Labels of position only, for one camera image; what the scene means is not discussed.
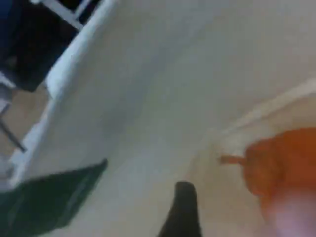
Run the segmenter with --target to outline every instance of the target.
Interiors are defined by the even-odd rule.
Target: orange object
[[[242,165],[246,186],[258,196],[264,217],[286,193],[316,193],[316,128],[260,140],[250,145],[244,156],[222,156],[220,162]]]

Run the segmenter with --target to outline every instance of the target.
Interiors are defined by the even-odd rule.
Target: black object
[[[77,30],[42,4],[33,5],[29,0],[15,2],[21,9],[20,21],[14,30],[7,58],[15,58],[16,63],[7,66],[6,71],[12,73],[6,76],[19,89],[33,92],[76,36]]]
[[[198,198],[192,183],[178,182],[167,220],[158,237],[201,237]]]
[[[0,236],[37,237],[69,225],[107,166],[104,160],[0,194]]]

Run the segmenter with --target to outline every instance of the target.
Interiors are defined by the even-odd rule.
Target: dark green object
[[[107,165],[105,160],[0,194],[0,236],[36,237],[69,225]]]

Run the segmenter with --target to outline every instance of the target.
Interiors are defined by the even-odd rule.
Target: beige floor
[[[72,224],[68,228],[44,236],[155,236],[149,233],[158,233],[160,230],[169,211],[173,185],[183,179],[191,181],[196,186],[199,220],[204,237],[264,236],[261,233],[265,223],[259,211],[257,198],[246,189],[240,167],[220,166],[217,158],[221,154],[242,155],[249,143],[285,130],[315,127],[316,111],[311,108],[316,104],[316,95],[310,93],[313,87],[307,83],[297,88],[290,91],[291,98],[295,99],[291,99],[290,103],[287,99],[289,94],[281,94],[276,99],[255,108],[254,111],[262,112],[260,118],[255,116],[248,120],[249,116],[242,117],[241,120],[248,123],[238,129],[229,129],[230,132],[223,134],[217,143],[199,151],[192,158],[188,172],[187,168],[184,168],[185,156],[181,157],[176,167],[167,172],[172,163],[165,161],[165,166],[159,170],[163,175],[159,174],[160,179],[156,178],[152,186],[147,185],[145,191],[139,185],[144,176],[139,178],[139,175],[149,169],[149,172],[154,171],[153,173],[157,174],[155,169],[159,163],[146,166],[146,162],[153,160],[148,159],[150,156],[139,156],[133,161],[124,160],[118,169],[113,168],[116,160],[111,157],[109,169]],[[135,190],[142,195],[134,196]]]
[[[3,116],[3,121],[20,139],[36,124],[48,102],[48,93],[43,85],[36,92],[15,91],[12,105]],[[11,156],[13,144],[0,132],[0,154]]]

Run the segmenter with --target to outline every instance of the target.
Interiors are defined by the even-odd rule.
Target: dark blue object
[[[20,9],[14,0],[0,0],[0,59],[11,46],[19,18]]]

